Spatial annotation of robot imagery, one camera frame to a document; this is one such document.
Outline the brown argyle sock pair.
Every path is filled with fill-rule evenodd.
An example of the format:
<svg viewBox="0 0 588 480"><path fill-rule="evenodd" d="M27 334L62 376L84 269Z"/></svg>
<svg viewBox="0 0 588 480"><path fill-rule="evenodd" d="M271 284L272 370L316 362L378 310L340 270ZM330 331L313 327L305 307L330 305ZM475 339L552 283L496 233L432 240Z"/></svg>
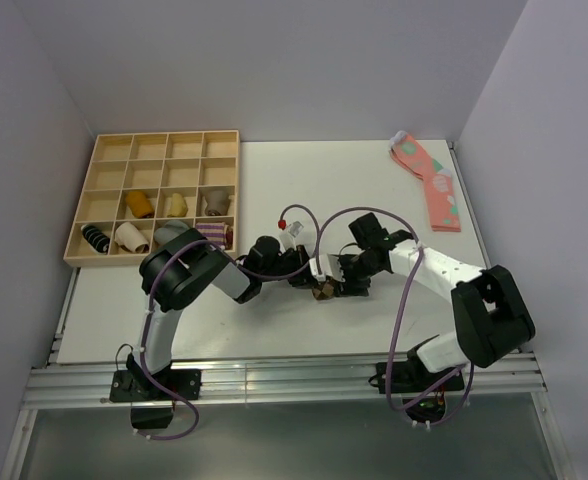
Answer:
<svg viewBox="0 0 588 480"><path fill-rule="evenodd" d="M333 280L319 282L312 288L312 294L317 301L332 299L335 296L335 282Z"/></svg>

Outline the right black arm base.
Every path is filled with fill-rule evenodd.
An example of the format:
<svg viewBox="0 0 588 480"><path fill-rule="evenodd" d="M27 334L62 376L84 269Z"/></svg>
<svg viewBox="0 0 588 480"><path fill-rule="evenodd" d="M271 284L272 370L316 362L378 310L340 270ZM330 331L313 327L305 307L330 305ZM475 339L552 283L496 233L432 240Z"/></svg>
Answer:
<svg viewBox="0 0 588 480"><path fill-rule="evenodd" d="M385 393L386 362L375 364L375 373L368 379L368 384ZM438 373L430 373L417 363L406 360L394 362L391 372L391 393L420 393L432 386L441 378L444 378L453 368L448 368Z"/></svg>

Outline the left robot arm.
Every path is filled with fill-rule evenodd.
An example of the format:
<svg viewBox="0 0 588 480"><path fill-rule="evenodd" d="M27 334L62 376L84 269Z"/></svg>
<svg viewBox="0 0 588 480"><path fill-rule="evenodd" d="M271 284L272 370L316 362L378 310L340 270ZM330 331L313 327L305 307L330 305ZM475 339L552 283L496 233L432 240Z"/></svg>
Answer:
<svg viewBox="0 0 588 480"><path fill-rule="evenodd" d="M256 297L262 285L286 280L294 288L316 284L304 247L281 248L271 236L259 237L249 253L233 260L212 240L190 228L150 253L141 263L147 312L134 361L139 368L133 388L146 399L157 399L169 386L166 370L183 310L213 285L238 304Z"/></svg>

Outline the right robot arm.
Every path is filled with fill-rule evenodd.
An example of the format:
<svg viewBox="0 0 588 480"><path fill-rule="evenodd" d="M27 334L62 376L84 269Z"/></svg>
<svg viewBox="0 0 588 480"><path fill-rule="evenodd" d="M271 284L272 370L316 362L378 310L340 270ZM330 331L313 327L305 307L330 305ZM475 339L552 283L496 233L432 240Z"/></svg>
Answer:
<svg viewBox="0 0 588 480"><path fill-rule="evenodd" d="M483 269L463 263L423 246L409 231L388 232L372 213L351 222L349 229L361 253L338 257L345 280L365 284L383 271L406 278L390 340L390 363L413 283L451 305L453 329L424 340L408 353L407 378L415 388L431 388L442 371L453 367L487 368L535 336L534 322L505 267Z"/></svg>

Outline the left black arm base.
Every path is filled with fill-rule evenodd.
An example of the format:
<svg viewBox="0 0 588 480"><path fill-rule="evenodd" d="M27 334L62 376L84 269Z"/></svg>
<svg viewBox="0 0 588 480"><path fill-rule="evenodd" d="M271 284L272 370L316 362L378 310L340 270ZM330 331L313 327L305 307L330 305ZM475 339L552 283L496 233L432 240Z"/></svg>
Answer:
<svg viewBox="0 0 588 480"><path fill-rule="evenodd" d="M186 400L197 400L200 394L202 372L199 369L170 369L162 372L156 382L160 389L143 375L142 381L128 370L117 371L109 393L111 403L140 403L170 401L180 396Z"/></svg>

